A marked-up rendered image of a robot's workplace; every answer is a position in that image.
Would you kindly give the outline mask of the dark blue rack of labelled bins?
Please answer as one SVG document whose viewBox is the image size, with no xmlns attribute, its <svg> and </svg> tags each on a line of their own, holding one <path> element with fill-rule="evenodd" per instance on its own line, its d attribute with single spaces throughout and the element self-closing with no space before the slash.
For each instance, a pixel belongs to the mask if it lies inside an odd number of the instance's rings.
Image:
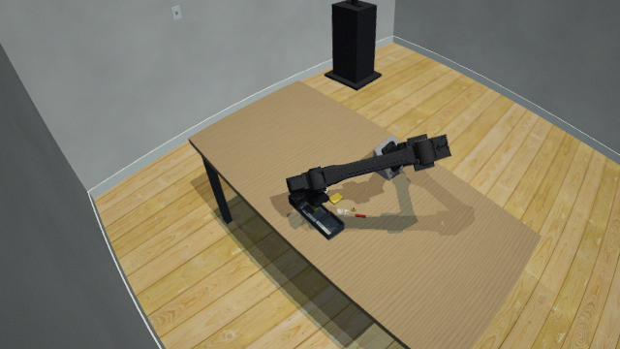
<svg viewBox="0 0 620 349">
<path fill-rule="evenodd" d="M 327 240 L 335 237 L 345 229 L 345 223 L 323 205 L 321 205 L 319 210 L 315 212 L 305 202 L 300 209 L 297 209 L 297 211 Z"/>
</svg>

